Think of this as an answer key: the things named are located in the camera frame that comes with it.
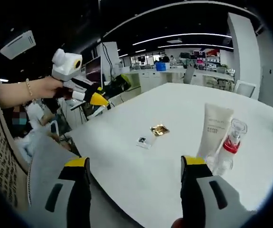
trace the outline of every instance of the white chair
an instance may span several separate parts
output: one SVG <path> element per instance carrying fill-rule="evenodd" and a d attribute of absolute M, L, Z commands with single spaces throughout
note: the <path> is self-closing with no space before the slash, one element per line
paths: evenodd
<path fill-rule="evenodd" d="M 238 80 L 235 85 L 234 93 L 251 97 L 252 94 L 254 93 L 255 88 L 256 88 L 255 84 Z"/>

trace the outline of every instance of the small packet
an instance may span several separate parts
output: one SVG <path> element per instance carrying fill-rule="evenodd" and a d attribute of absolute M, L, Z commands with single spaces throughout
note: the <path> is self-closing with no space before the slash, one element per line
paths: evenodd
<path fill-rule="evenodd" d="M 156 137 L 152 134 L 141 136 L 138 138 L 136 145 L 149 149 L 153 145 L 155 139 Z"/>
<path fill-rule="evenodd" d="M 169 130 L 162 124 L 158 124 L 154 127 L 151 127 L 150 130 L 155 136 L 163 135 L 169 132 Z"/>

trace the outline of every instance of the ceiling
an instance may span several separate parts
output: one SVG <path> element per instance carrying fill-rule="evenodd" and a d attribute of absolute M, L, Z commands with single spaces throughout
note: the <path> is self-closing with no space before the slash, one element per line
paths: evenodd
<path fill-rule="evenodd" d="M 17 9 L 9 4 L 2 14 L 0 25 L 0 49 L 23 31 L 32 30 L 36 46 L 9 60 L 0 54 L 0 78 L 10 82 L 36 79 L 50 74 L 52 56 L 57 48 L 74 52 L 85 49 L 84 58 L 94 47 L 99 37 L 119 24 L 148 10 L 182 2 L 178 0 L 138 0 L 134 4 L 126 0 L 77 0 L 74 4 L 59 4 L 49 1 L 45 5 L 33 2 Z M 227 1 L 239 7 L 246 7 L 245 1 Z M 133 43 L 159 36 L 179 33 L 228 34 L 227 13 L 237 13 L 249 17 L 254 28 L 259 27 L 256 17 L 239 9 L 215 4 L 184 4 L 155 10 L 131 20 L 103 38 L 116 41 L 120 55 L 133 54 L 137 50 L 158 50 L 167 45 L 169 39 L 160 39 L 133 46 Z M 213 36 L 183 36 L 183 43 L 214 44 L 231 47 L 224 39 Z"/>

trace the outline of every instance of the monitor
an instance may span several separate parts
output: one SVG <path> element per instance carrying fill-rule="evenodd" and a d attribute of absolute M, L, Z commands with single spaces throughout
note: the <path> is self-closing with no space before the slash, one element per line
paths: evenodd
<path fill-rule="evenodd" d="M 85 76 L 87 79 L 98 83 L 100 86 L 104 83 L 102 77 L 102 60 L 100 56 L 85 64 Z"/>

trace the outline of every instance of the human arm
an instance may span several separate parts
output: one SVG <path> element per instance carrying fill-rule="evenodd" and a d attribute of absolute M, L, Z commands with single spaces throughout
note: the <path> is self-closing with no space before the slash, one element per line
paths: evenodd
<path fill-rule="evenodd" d="M 62 88 L 63 83 L 52 77 L 30 81 L 32 96 L 25 82 L 0 85 L 0 106 L 10 108 L 22 105 L 32 99 L 52 98 L 57 88 Z"/>

